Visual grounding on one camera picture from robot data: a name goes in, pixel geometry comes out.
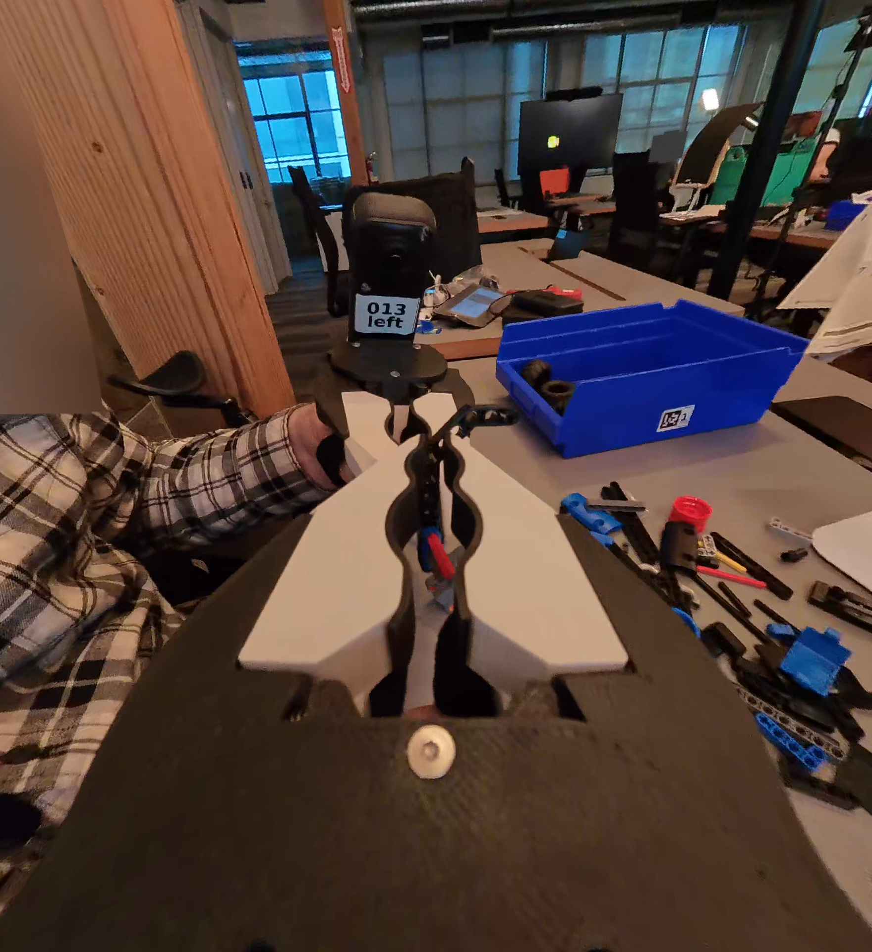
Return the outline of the pile of black toy beams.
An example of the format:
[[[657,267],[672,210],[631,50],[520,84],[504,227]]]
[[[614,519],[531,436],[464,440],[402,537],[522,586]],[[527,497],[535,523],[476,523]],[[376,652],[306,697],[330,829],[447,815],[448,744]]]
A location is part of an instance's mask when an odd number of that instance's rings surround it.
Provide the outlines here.
[[[604,487],[603,499],[626,499],[617,482]],[[851,796],[834,782],[835,771],[850,750],[864,738],[864,730],[854,717],[854,711],[872,711],[872,692],[865,690],[848,665],[844,666],[827,697],[818,696],[787,678],[779,665],[803,627],[789,625],[761,600],[754,606],[770,624],[764,628],[753,624],[749,608],[733,594],[727,582],[717,578],[688,575],[665,569],[660,565],[659,544],[644,528],[639,514],[612,513],[622,524],[621,531],[631,545],[638,562],[631,565],[671,607],[691,613],[690,594],[680,582],[692,580],[723,611],[745,628],[757,641],[757,659],[747,658],[747,649],[733,631],[720,622],[702,627],[707,651],[715,659],[725,657],[735,676],[739,698],[753,714],[763,712],[786,731],[805,744],[815,744],[826,753],[826,764],[810,774],[799,764],[787,758],[775,747],[782,782],[813,799],[846,811],[862,809]]]

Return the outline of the black monitor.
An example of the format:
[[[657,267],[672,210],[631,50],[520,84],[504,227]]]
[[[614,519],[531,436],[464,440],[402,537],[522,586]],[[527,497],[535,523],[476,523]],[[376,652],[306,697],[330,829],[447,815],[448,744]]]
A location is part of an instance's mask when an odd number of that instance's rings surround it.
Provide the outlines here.
[[[611,167],[620,128],[623,94],[572,100],[523,101],[517,173]]]

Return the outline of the grey work desk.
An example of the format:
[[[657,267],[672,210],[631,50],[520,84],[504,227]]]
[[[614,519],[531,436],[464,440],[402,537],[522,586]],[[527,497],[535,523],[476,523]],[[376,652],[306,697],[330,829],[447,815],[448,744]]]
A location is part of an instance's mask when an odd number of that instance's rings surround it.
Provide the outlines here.
[[[548,263],[543,253],[548,239],[530,239],[481,248],[482,264],[496,277],[503,291],[540,290],[553,286],[581,291],[586,312],[644,303],[673,305],[679,300],[742,315],[742,308],[707,294],[684,288],[654,275],[620,265],[583,251],[574,259]],[[492,358],[499,352],[503,327],[498,318],[482,328],[449,326],[442,320],[438,334],[418,334],[415,342],[428,344],[449,361]]]

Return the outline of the black flat case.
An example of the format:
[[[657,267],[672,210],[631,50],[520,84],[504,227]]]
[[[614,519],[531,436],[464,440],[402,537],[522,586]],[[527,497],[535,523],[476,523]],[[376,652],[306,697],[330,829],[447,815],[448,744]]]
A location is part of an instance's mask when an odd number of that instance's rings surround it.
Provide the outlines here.
[[[578,314],[584,310],[581,298],[549,290],[518,292],[513,295],[512,303],[520,312],[530,313],[536,318]]]

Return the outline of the black office chair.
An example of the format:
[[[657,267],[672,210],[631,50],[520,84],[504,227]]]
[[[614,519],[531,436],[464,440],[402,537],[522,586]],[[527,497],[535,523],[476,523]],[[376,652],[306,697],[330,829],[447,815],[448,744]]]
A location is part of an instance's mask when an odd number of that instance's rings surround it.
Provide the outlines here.
[[[469,157],[463,158],[460,170],[454,173],[382,184],[350,185],[343,202],[342,227],[346,247],[352,244],[351,209],[358,197],[368,191],[412,197],[431,208],[437,224],[432,243],[432,274],[449,280],[481,265],[475,164]]]
[[[616,152],[612,164],[615,206],[607,253],[625,267],[648,271],[656,255],[659,216],[672,208],[671,167],[649,151]]]

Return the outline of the black toy block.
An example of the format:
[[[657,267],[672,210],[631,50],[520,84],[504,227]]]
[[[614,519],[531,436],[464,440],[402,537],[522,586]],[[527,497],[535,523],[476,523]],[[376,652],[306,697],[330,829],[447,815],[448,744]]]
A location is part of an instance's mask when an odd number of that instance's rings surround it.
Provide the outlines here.
[[[696,528],[679,520],[669,520],[661,532],[660,565],[665,569],[693,575],[697,571],[698,553]]]

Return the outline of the blue angled toy beam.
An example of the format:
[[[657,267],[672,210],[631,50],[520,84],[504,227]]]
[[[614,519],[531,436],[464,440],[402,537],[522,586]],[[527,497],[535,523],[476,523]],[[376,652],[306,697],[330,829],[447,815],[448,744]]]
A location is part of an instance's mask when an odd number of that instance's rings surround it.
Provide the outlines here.
[[[822,747],[803,743],[763,712],[757,712],[754,718],[764,739],[808,773],[814,774],[826,764],[826,753]]]

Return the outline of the blue plastic bin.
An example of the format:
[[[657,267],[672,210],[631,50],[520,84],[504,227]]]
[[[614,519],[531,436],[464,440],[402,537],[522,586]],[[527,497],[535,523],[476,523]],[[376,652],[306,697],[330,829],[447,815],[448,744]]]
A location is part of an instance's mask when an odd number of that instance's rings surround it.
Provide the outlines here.
[[[505,327],[496,376],[567,459],[758,422],[808,343],[699,303],[644,303]],[[563,416],[521,376],[536,359],[576,385]]]

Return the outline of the tablet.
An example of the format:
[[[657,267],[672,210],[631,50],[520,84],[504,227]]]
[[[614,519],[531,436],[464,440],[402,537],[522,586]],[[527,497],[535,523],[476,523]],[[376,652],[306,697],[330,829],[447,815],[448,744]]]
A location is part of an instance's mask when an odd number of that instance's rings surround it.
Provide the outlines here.
[[[513,295],[484,285],[472,285],[437,305],[433,318],[468,328],[483,328],[501,316]]]

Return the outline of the person's left hand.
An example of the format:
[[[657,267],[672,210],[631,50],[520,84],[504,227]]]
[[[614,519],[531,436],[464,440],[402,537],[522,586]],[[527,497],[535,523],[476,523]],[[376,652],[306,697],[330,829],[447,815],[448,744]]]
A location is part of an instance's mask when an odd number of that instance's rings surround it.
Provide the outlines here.
[[[287,434],[299,469],[317,489],[334,492],[355,479],[344,438],[323,421],[315,403],[290,411]]]

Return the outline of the blue curved toy panel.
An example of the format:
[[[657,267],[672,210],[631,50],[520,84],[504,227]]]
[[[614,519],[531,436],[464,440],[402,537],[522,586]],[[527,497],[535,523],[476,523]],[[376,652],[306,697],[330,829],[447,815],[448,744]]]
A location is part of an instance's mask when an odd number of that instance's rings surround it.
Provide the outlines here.
[[[563,497],[561,507],[585,530],[597,536],[611,537],[622,529],[619,519],[599,506],[589,503],[584,494],[575,492]]]

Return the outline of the green backdrop cloth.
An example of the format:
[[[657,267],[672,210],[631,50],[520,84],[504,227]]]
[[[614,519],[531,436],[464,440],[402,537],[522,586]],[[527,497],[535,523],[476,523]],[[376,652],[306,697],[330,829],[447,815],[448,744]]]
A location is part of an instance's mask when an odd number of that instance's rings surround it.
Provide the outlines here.
[[[806,177],[807,169],[817,148],[817,139],[797,140],[782,146],[776,154],[774,166],[763,194],[763,207],[779,207],[790,203],[794,193]],[[719,166],[708,205],[725,206],[732,202],[739,189],[749,149],[735,146],[727,150]]]

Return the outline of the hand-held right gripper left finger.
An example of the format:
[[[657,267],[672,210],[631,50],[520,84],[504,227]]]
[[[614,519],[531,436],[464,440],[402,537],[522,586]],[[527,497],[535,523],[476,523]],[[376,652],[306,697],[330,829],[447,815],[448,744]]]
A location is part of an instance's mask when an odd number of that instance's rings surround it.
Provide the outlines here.
[[[239,650],[249,671],[337,681],[359,709],[394,671],[407,670],[406,708],[433,708],[437,636],[418,562],[418,506],[409,529],[386,518],[410,489],[411,439],[317,506]]]

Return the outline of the black pole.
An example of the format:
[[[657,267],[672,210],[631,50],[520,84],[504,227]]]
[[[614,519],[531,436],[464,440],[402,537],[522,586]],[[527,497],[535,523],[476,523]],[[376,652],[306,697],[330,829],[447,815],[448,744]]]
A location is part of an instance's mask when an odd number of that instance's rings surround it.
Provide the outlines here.
[[[797,101],[826,6],[826,1],[797,1],[792,5],[771,85],[738,191],[728,209],[720,251],[711,272],[707,292],[715,298],[729,299],[734,287],[749,232],[775,165],[785,125]]]

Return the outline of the red toy wheel rim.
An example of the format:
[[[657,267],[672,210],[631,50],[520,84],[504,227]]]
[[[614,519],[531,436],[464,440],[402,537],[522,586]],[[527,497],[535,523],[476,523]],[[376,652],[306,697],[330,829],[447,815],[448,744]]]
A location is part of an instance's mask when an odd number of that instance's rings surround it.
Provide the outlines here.
[[[704,534],[712,515],[713,507],[704,499],[681,495],[674,500],[667,521],[690,526],[697,534]]]

